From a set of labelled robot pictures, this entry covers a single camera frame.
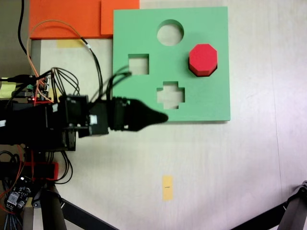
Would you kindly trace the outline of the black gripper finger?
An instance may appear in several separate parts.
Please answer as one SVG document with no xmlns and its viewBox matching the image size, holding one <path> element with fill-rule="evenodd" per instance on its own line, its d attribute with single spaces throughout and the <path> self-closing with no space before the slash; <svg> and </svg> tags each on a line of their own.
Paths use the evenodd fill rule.
<svg viewBox="0 0 307 230">
<path fill-rule="evenodd" d="M 130 99 L 129 117 L 132 120 L 168 120 L 167 114 L 156 111 L 136 99 Z"/>
<path fill-rule="evenodd" d="M 124 125 L 125 131 L 137 132 L 145 127 L 157 125 L 168 121 L 168 117 L 149 118 L 149 119 L 132 119 Z"/>
</svg>

